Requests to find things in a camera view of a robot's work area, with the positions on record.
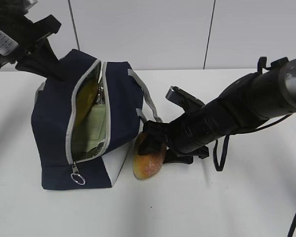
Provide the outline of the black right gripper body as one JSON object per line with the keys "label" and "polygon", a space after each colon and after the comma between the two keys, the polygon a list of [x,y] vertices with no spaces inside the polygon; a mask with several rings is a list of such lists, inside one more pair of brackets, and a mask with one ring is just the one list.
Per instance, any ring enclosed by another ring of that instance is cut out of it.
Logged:
{"label": "black right gripper body", "polygon": [[216,98],[169,99],[184,113],[166,125],[165,144],[178,156],[207,157],[206,145],[239,129],[239,103]]}

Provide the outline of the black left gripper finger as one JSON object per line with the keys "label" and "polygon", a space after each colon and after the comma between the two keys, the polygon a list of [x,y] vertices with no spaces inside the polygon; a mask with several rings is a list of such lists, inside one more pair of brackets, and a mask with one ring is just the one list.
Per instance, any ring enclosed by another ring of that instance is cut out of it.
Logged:
{"label": "black left gripper finger", "polygon": [[15,69],[18,71],[29,72],[45,78],[53,76],[44,76],[41,72],[42,67],[39,64],[38,54],[27,54],[17,61]]}
{"label": "black left gripper finger", "polygon": [[48,39],[44,39],[40,42],[38,60],[42,67],[41,72],[44,76],[53,76],[58,80],[66,79],[66,70],[54,54]]}

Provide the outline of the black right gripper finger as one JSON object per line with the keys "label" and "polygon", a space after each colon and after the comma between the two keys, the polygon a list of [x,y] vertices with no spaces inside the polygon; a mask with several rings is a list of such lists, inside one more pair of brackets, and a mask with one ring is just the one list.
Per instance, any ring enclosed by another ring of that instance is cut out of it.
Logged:
{"label": "black right gripper finger", "polygon": [[173,155],[168,139],[168,135],[170,134],[170,123],[148,120],[144,123],[143,134],[146,135],[146,137],[139,145],[138,155],[143,156],[161,152],[163,145],[169,147],[169,149],[166,149],[165,156]]}
{"label": "black right gripper finger", "polygon": [[168,148],[163,160],[163,164],[181,163],[181,164],[192,164],[194,157],[190,154],[177,154],[172,149]]}

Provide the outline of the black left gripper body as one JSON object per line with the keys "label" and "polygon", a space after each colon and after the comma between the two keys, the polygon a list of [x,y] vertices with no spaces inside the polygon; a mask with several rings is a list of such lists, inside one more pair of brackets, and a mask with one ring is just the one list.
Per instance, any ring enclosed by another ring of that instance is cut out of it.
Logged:
{"label": "black left gripper body", "polygon": [[0,69],[17,64],[27,54],[38,54],[40,42],[58,33],[61,23],[53,16],[33,22],[26,17],[36,0],[0,0]]}

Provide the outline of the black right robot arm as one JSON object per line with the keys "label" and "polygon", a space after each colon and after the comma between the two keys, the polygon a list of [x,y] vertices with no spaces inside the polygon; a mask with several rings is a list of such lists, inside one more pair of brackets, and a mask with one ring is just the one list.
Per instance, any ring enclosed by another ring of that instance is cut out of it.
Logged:
{"label": "black right robot arm", "polygon": [[145,122],[138,154],[166,146],[165,163],[185,164],[212,155],[216,170],[222,171],[230,136],[257,132],[270,127],[270,119],[281,122],[296,113],[296,59],[266,62],[261,57],[256,72],[239,78],[207,104],[171,87],[166,99],[184,113],[169,123]]}

